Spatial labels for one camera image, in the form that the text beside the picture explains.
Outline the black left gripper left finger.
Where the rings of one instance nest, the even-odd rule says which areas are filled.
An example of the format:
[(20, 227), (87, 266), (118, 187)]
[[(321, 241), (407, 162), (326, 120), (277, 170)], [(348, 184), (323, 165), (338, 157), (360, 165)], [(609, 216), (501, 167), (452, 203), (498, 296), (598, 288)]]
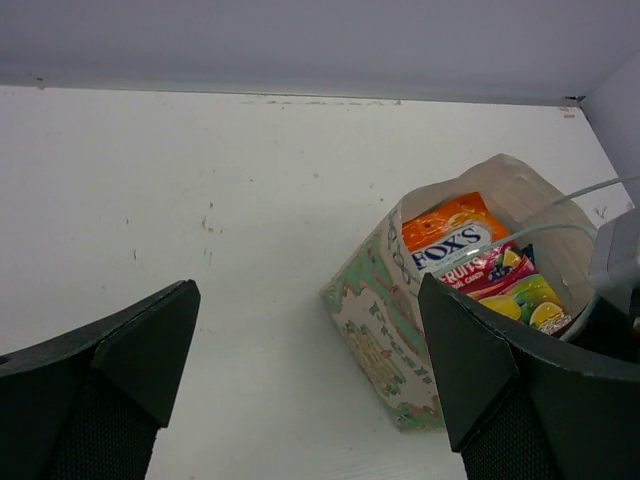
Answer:
[(179, 281), (2, 355), (2, 478), (144, 478), (171, 418), (200, 301), (194, 281)]

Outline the orange Fox's fruits candy bag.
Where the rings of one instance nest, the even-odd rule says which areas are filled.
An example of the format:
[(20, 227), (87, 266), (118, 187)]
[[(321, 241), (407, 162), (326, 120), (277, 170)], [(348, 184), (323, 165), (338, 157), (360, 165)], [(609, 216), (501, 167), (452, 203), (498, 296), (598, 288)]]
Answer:
[(549, 335), (562, 334), (573, 322), (531, 258), (514, 242), (478, 252), (510, 235), (478, 192), (405, 222), (402, 234), (421, 275), (434, 274), (485, 307)]

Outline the green patterned paper bag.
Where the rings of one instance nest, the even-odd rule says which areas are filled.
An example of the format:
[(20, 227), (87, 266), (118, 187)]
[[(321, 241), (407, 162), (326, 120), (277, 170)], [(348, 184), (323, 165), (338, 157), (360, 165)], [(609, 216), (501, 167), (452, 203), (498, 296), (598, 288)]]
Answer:
[[(387, 414), (403, 432), (441, 431), (445, 422), (418, 302), (422, 279), (436, 275), (418, 272), (402, 226), (472, 192), (481, 195), (510, 232), (480, 248), (480, 254), (514, 242), (573, 322), (593, 297), (587, 277), (595, 226), (574, 201), (526, 163), (499, 154), (456, 178), (404, 195), (321, 293)], [(570, 326), (552, 336), (563, 335)]]

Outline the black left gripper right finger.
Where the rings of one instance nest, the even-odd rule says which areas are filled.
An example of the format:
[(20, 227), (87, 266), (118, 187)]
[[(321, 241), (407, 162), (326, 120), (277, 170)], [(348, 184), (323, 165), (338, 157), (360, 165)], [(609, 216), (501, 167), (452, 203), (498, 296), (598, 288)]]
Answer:
[(419, 309), (451, 449), (470, 479), (635, 479), (639, 340), (599, 301), (568, 343), (426, 276)]

